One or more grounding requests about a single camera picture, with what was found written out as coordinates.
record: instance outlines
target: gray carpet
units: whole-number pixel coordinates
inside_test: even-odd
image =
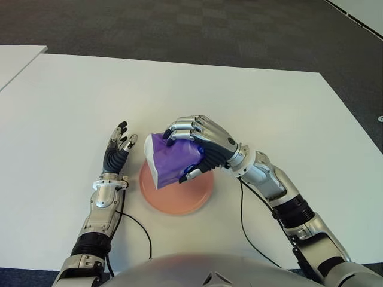
[[[0,44],[320,72],[383,151],[383,42],[324,0],[0,0]],[[50,286],[55,275],[0,268],[0,286]]]

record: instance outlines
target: robotic hand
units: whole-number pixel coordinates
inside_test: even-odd
[[[53,286],[99,286],[105,268],[105,259],[111,250],[111,240],[117,229],[124,206],[127,176],[120,175],[137,135],[129,139],[123,134],[127,122],[113,131],[104,155],[102,174],[94,181],[90,198],[90,213],[78,235],[71,256],[68,257]]]
[[[166,129],[163,138],[168,140],[168,145],[177,139],[195,141],[204,150],[204,159],[182,176],[180,183],[220,166],[255,186],[292,242],[293,253],[308,278],[331,287],[382,284],[382,277],[350,262],[346,250],[320,216],[264,153],[237,143],[221,126],[203,115],[177,119]]]
[[[168,140],[168,146],[172,145],[177,139],[195,141],[203,148],[205,153],[203,160],[180,178],[180,183],[218,166],[224,166],[234,157],[238,150],[238,144],[233,140],[232,136],[203,115],[177,119],[164,132],[163,138]]]

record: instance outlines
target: wire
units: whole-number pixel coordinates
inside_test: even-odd
[[[245,186],[248,188],[248,190],[250,190],[256,197],[258,197],[258,199],[259,199],[260,201],[262,201],[264,205],[266,205],[266,207],[270,210],[270,212],[271,212],[272,214],[274,214],[274,210],[269,206],[269,204],[266,202],[266,200],[265,200],[262,196],[260,196],[255,190],[253,190],[253,189],[252,189],[246,182],[244,182],[241,178],[238,178],[238,180],[239,180],[239,182],[241,183],[241,189],[243,189],[242,184],[245,185]]]
[[[283,228],[283,225],[281,223],[281,221],[275,216],[275,212],[274,210],[269,206],[269,204],[266,202],[266,200],[261,196],[259,195],[255,190],[253,190],[246,182],[244,182],[241,178],[238,178],[238,180],[240,181],[241,183],[241,190],[243,189],[243,185],[245,185],[256,197],[259,198],[260,201],[263,202],[264,205],[266,205],[266,207],[270,210],[271,214],[273,215],[274,219],[278,222],[279,226],[281,227],[283,233],[285,234],[286,238],[288,239],[288,241],[291,243],[291,245],[293,245],[293,247],[295,248],[295,243],[292,241],[292,239],[290,238],[290,236],[287,235],[286,231],[284,230]]]
[[[123,194],[122,194],[122,202],[121,202],[121,210],[124,210],[124,206],[125,206],[125,190],[123,190]],[[129,217],[131,220],[133,220],[135,223],[137,223],[141,228],[142,230],[144,230],[146,236],[148,237],[148,240],[149,240],[149,260],[152,259],[152,253],[153,253],[153,248],[152,248],[152,244],[151,244],[151,239],[150,239],[150,236],[149,236],[149,233],[148,231],[145,229],[145,227],[137,220],[135,219],[133,216],[127,214],[127,213],[124,213],[124,212],[121,212],[121,211],[118,211],[116,210],[116,212],[120,215],[119,218],[118,218],[118,221],[117,221],[117,224],[115,226],[115,229],[113,230],[111,236],[110,236],[110,239],[112,240],[112,238],[114,237],[115,235],[115,232],[117,231],[118,229],[118,226],[120,225],[121,223],[121,219],[122,219],[122,216],[126,216],[126,217]],[[109,259],[109,254],[106,255],[105,257],[105,260],[107,262],[107,267],[108,267],[108,270],[109,270],[109,274],[111,277],[114,277],[114,272],[112,270],[112,266],[110,264],[110,259]]]
[[[247,236],[247,233],[245,231],[244,227],[244,216],[243,216],[243,209],[244,209],[244,186],[242,184],[245,184],[241,179],[239,179],[240,185],[241,185],[241,227],[242,231],[244,232],[244,235],[246,237],[247,242],[253,247],[256,251],[258,251],[263,257],[265,257],[267,260],[269,260],[272,264],[275,266],[282,268],[280,265],[278,265],[276,262],[272,261],[269,257],[267,257],[261,250],[256,248],[254,244],[250,241],[249,237]],[[266,203],[266,201],[260,197],[254,190],[252,190],[250,187],[248,187],[262,202]]]
[[[150,235],[148,233],[148,231],[145,229],[145,227],[137,220],[135,219],[132,215],[129,215],[127,213],[124,213],[124,212],[119,212],[119,211],[116,211],[117,213],[119,214],[122,214],[122,215],[125,215],[126,217],[129,217],[131,220],[133,220],[134,222],[136,222],[141,228],[142,230],[144,230],[146,236],[148,237],[148,241],[149,241],[149,260],[152,259],[152,245],[151,245],[151,239],[150,239]]]
[[[124,210],[124,206],[125,206],[125,190],[122,191],[122,202],[121,202],[121,210]],[[118,218],[118,221],[117,221],[117,224],[115,225],[115,228],[113,229],[112,231],[112,234],[110,235],[110,240],[112,241],[117,229],[118,229],[118,226],[120,225],[121,223],[121,219],[122,219],[122,214],[120,214],[119,218]],[[112,266],[110,265],[110,260],[109,260],[109,253],[107,253],[106,257],[105,257],[105,260],[107,262],[107,266],[108,266],[108,270],[109,270],[109,274],[111,277],[114,277],[114,273],[113,273],[113,270],[112,270]]]
[[[112,270],[112,266],[110,265],[109,253],[107,253],[105,259],[106,259],[106,261],[107,261],[107,266],[108,266],[109,274],[110,274],[111,277],[114,277],[114,273],[113,273],[113,270]]]

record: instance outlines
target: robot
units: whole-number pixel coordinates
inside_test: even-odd
[[[203,160],[179,182],[220,167],[229,169],[246,186],[256,187],[293,245],[293,253],[308,279],[246,257],[178,254],[152,259],[103,282],[111,240],[121,220],[118,210],[123,210],[129,182],[120,172],[137,141],[137,135],[129,139],[123,137],[126,126],[127,123],[122,122],[110,137],[102,174],[93,183],[95,192],[90,199],[89,216],[53,286],[383,286],[383,277],[351,261],[319,214],[310,208],[289,177],[274,166],[266,154],[238,143],[203,115],[179,118],[163,134],[167,145],[185,139],[195,141],[205,152]]]

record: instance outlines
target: pink plate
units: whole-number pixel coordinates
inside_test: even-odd
[[[146,161],[139,173],[139,186],[146,201],[155,209],[172,215],[198,210],[209,199],[213,181],[213,172],[206,172],[191,181],[175,182],[157,190]]]

